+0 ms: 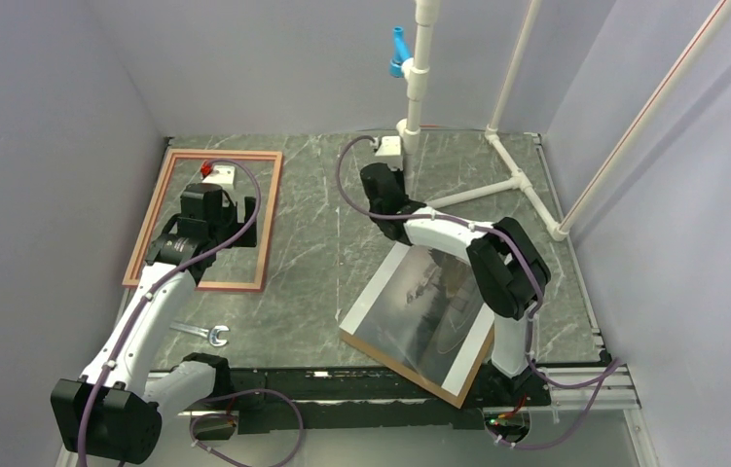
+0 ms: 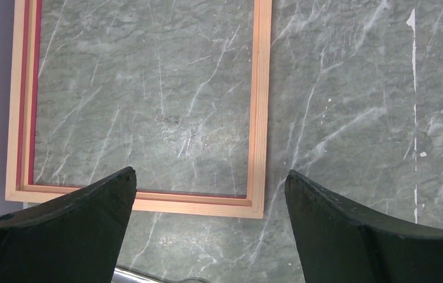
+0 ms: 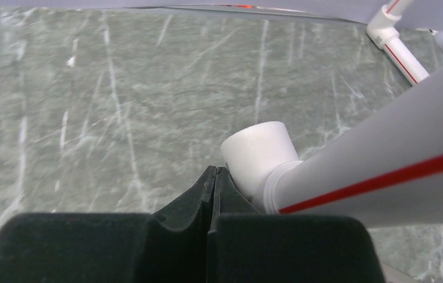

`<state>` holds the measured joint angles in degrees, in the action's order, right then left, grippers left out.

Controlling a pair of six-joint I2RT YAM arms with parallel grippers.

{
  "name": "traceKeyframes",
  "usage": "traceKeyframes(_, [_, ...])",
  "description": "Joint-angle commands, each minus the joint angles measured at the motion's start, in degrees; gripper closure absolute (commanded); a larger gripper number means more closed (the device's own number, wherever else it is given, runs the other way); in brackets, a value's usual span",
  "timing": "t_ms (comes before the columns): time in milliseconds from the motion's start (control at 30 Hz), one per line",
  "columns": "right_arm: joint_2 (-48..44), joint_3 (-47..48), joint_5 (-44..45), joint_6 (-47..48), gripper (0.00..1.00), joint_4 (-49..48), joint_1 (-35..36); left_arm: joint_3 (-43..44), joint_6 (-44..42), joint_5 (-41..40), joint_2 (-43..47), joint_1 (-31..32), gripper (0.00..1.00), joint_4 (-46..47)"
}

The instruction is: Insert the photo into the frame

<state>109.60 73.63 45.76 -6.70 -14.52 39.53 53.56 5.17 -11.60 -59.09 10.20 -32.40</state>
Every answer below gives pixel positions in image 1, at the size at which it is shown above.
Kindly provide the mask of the red wooden picture frame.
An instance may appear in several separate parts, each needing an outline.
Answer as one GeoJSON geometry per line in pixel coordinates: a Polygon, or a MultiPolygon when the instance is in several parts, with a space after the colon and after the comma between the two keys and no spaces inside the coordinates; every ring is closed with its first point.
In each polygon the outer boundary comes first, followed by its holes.
{"type": "Polygon", "coordinates": [[[280,151],[204,150],[171,148],[166,151],[159,177],[133,247],[123,284],[137,285],[143,260],[151,240],[155,239],[169,217],[180,210],[180,195],[187,185],[200,182],[201,166],[216,161],[218,173],[225,159],[240,161],[253,173],[262,194],[257,220],[258,246],[222,250],[205,272],[199,289],[209,292],[260,293],[265,289],[271,257],[275,218],[284,163],[280,151]]]}

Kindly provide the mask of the glossy photo with white borders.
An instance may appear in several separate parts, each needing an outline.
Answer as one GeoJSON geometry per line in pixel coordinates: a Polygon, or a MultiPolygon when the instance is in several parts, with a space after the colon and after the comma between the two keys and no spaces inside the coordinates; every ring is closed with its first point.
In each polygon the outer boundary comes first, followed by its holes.
{"type": "Polygon", "coordinates": [[[340,323],[345,330],[441,383],[471,331],[492,329],[470,266],[395,244],[340,323]]]}

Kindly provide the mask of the brown cardboard backing board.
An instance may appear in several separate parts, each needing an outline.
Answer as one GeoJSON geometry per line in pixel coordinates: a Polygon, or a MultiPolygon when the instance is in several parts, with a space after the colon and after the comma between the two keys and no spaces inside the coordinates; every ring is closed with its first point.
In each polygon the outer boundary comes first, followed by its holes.
{"type": "Polygon", "coordinates": [[[476,376],[479,375],[480,368],[493,346],[493,331],[491,328],[488,328],[485,333],[481,331],[469,332],[464,340],[468,344],[464,343],[462,345],[443,381],[437,383],[411,365],[406,365],[360,337],[345,330],[340,331],[340,337],[346,344],[384,364],[399,376],[457,409],[463,406],[469,389],[476,376]]]}

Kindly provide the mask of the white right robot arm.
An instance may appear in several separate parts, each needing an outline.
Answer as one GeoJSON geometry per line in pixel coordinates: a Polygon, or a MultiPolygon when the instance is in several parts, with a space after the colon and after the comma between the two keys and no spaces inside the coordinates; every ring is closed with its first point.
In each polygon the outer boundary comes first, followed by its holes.
{"type": "Polygon", "coordinates": [[[385,163],[360,170],[367,215],[387,238],[449,254],[468,264],[485,305],[494,313],[489,390],[501,404],[522,396],[531,362],[533,321],[544,305],[551,271],[522,225],[511,217],[476,222],[411,199],[402,173],[385,163]]]}

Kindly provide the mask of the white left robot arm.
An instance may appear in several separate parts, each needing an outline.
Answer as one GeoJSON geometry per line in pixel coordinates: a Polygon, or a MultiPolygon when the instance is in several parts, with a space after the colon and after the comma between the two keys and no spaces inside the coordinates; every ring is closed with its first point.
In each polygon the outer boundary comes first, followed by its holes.
{"type": "Polygon", "coordinates": [[[148,247],[136,293],[107,342],[78,378],[60,379],[51,393],[63,444],[82,466],[90,456],[141,464],[166,419],[197,401],[217,409],[231,398],[224,357],[194,352],[167,376],[148,379],[171,322],[216,253],[257,244],[256,197],[238,208],[221,186],[193,183],[180,201],[179,212],[148,247]]]}

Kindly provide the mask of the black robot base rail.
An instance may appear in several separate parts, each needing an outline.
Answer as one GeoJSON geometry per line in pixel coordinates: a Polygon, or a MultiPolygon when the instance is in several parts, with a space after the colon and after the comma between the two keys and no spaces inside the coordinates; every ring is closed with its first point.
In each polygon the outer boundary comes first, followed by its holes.
{"type": "Polygon", "coordinates": [[[483,364],[460,407],[385,367],[233,368],[231,386],[183,405],[230,414],[241,435],[275,430],[446,426],[481,429],[497,413],[558,409],[560,388],[536,376],[518,383],[483,364]]]}

